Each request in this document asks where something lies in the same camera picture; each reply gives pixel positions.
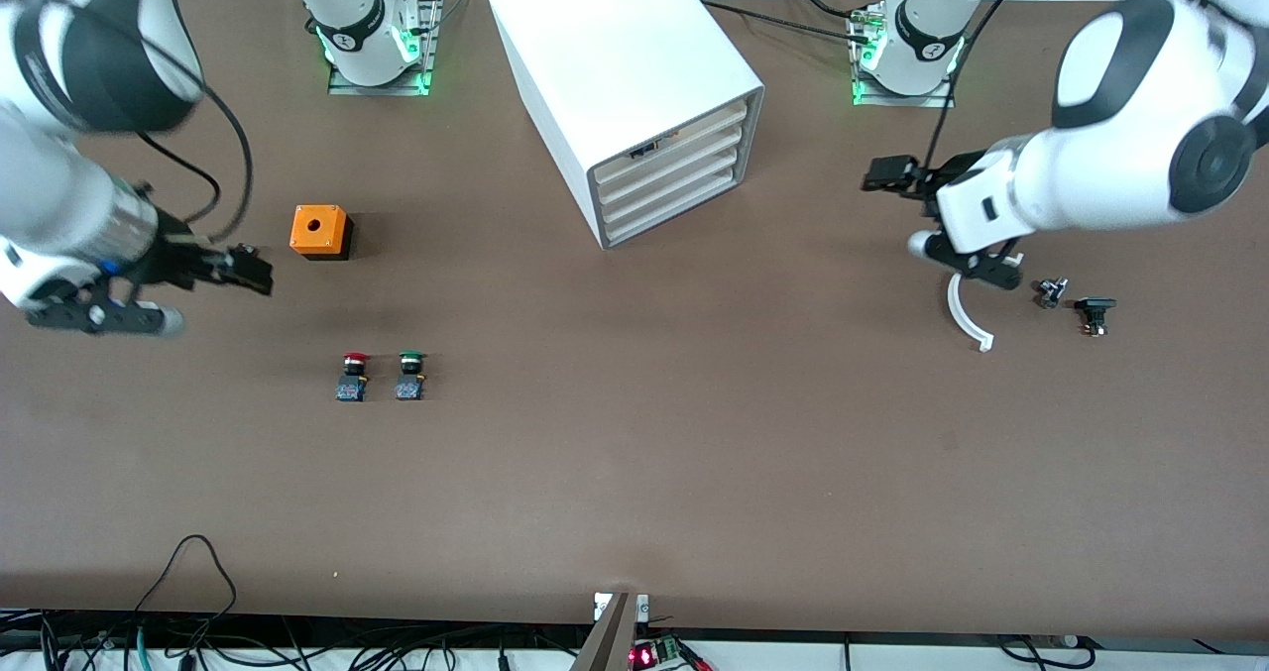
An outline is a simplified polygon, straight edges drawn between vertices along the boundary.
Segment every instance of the white storage box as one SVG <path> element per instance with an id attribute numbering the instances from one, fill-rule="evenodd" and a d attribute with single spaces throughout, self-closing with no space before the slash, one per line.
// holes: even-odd
<path id="1" fill-rule="evenodd" d="M 739 184 L 763 82 L 699 0 L 489 0 L 600 247 Z"/>

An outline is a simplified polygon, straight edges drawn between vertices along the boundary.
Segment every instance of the orange box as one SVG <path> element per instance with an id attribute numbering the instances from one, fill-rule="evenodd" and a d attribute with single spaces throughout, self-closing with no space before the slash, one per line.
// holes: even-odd
<path id="1" fill-rule="evenodd" d="M 340 205 L 296 207 L 291 250 L 308 260 L 348 260 L 353 251 L 353 218 Z"/>

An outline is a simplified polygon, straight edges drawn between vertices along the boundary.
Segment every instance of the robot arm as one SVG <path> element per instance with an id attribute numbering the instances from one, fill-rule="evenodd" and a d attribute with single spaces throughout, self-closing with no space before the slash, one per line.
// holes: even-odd
<path id="1" fill-rule="evenodd" d="M 930 174 L 910 156 L 881 157 L 864 188 L 919 188 L 940 227 L 915 233 L 910 250 L 1015 288 L 1005 256 L 1016 238 L 1197 218 L 1233 195 L 1265 143 L 1269 29 L 1183 0 L 1128 0 L 1068 44 L 1051 128 Z"/>
<path id="2" fill-rule="evenodd" d="M 212 250 L 74 146 L 174 128 L 201 96 L 192 76 L 175 0 L 0 3 L 0 292 L 33 325 L 173 334 L 180 315 L 137 301 L 142 285 L 272 290 L 254 251 Z M 110 297 L 114 278 L 132 283 L 126 301 Z"/>
<path id="3" fill-rule="evenodd" d="M 412 29 L 419 0 L 303 0 L 326 47 L 326 57 L 345 80 L 365 88 L 388 84 L 418 62 Z"/>
<path id="4" fill-rule="evenodd" d="M 947 79 L 959 52 L 961 36 L 982 0 L 886 0 L 867 11 L 879 24 L 865 24 L 873 47 L 860 70 L 902 96 L 933 93 Z"/>

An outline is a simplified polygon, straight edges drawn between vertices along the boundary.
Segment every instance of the brown table surface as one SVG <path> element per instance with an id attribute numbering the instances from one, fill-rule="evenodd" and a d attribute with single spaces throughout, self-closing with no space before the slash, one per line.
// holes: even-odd
<path id="1" fill-rule="evenodd" d="M 600 251 L 486 0 L 418 99 L 327 98 L 298 0 L 181 8 L 255 148 L 240 237 L 275 294 L 156 288 L 170 341 L 0 317 L 0 604 L 131 608 L 199 531 L 241 611 L 582 622 L 626 586 L 684 627 L 1269 638 L 1264 161 L 1198 223 L 1024 241 L 1033 279 L 1118 297 L 1110 335 L 968 287 L 982 355 L 906 254 L 916 207 L 858 189 L 935 114 L 853 108 L 834 39 L 720 13 L 768 90 L 749 178 Z M 1044 128 L 1099 8 L 1006 6 L 943 153 Z M 232 202 L 209 103 L 169 143 Z M 136 138 L 85 151 L 204 198 Z M 353 261 L 288 250 L 303 202 L 354 214 Z M 390 401 L 414 346 L 429 401 Z M 345 350 L 376 355 L 360 406 Z M 154 606 L 222 603 L 192 552 Z"/>

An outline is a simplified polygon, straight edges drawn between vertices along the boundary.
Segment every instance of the black electronic component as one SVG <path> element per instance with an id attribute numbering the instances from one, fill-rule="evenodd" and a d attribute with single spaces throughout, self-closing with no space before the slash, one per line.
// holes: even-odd
<path id="1" fill-rule="evenodd" d="M 650 642 L 640 642 L 631 649 L 631 670 L 645 671 L 655 666 L 661 666 L 671 658 L 679 657 L 681 649 L 674 637 L 661 637 Z"/>
<path id="2" fill-rule="evenodd" d="M 397 377 L 396 397 L 398 401 L 418 401 L 423 398 L 423 360 L 424 351 L 401 351 L 401 374 Z"/>
<path id="3" fill-rule="evenodd" d="M 921 169 L 915 156 L 883 156 L 873 157 L 864 175 L 864 184 L 860 186 L 865 193 L 884 192 L 893 193 L 896 189 L 906 192 L 920 178 Z"/>
<path id="4" fill-rule="evenodd" d="M 1056 309 L 1057 302 L 1062 299 L 1066 294 L 1066 287 L 1070 285 L 1070 279 L 1042 279 L 1036 283 L 1036 304 L 1039 304 L 1042 309 Z"/>
<path id="5" fill-rule="evenodd" d="M 359 403 L 365 401 L 365 362 L 368 355 L 360 351 L 349 351 L 344 355 L 344 374 L 335 386 L 335 401 L 349 401 Z"/>
<path id="6" fill-rule="evenodd" d="M 1110 309 L 1115 304 L 1119 304 L 1119 302 L 1110 299 L 1110 297 L 1084 297 L 1084 299 L 1075 302 L 1075 308 L 1084 313 L 1085 334 L 1091 337 L 1105 336 L 1107 309 Z"/>

